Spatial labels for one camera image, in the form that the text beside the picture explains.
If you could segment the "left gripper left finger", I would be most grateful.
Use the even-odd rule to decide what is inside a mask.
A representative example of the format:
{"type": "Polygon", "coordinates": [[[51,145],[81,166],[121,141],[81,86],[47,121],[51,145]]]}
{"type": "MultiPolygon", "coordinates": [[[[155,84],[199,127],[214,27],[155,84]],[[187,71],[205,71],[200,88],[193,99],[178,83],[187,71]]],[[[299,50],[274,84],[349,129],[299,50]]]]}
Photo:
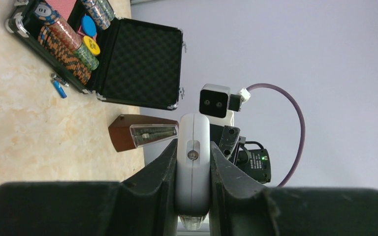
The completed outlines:
{"type": "Polygon", "coordinates": [[[0,185],[0,236],[174,236],[177,140],[128,179],[0,185]]]}

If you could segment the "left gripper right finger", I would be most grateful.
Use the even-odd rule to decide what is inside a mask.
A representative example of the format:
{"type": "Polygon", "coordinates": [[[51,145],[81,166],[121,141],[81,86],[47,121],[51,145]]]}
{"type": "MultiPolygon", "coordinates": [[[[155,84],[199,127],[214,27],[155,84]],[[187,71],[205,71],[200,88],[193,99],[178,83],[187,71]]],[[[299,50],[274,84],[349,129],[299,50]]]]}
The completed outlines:
{"type": "Polygon", "coordinates": [[[213,236],[378,236],[378,190],[266,187],[211,143],[213,236]]]}

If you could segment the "white remote control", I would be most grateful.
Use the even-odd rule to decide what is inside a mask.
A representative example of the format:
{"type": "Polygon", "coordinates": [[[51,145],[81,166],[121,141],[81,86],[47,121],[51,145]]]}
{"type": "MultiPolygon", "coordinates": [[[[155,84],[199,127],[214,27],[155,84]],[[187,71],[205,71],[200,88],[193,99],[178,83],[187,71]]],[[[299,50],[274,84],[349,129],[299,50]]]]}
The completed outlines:
{"type": "Polygon", "coordinates": [[[202,114],[179,122],[175,209],[186,230],[200,229],[210,209],[210,123],[202,114]]]}

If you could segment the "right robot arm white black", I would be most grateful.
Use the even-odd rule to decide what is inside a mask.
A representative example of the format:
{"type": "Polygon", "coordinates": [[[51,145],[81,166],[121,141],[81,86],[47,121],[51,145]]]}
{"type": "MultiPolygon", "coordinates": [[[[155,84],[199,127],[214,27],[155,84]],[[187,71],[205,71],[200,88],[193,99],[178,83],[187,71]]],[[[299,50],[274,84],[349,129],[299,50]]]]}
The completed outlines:
{"type": "Polygon", "coordinates": [[[267,149],[257,141],[247,141],[235,126],[210,125],[210,140],[224,157],[261,184],[271,182],[271,163],[267,149]]]}

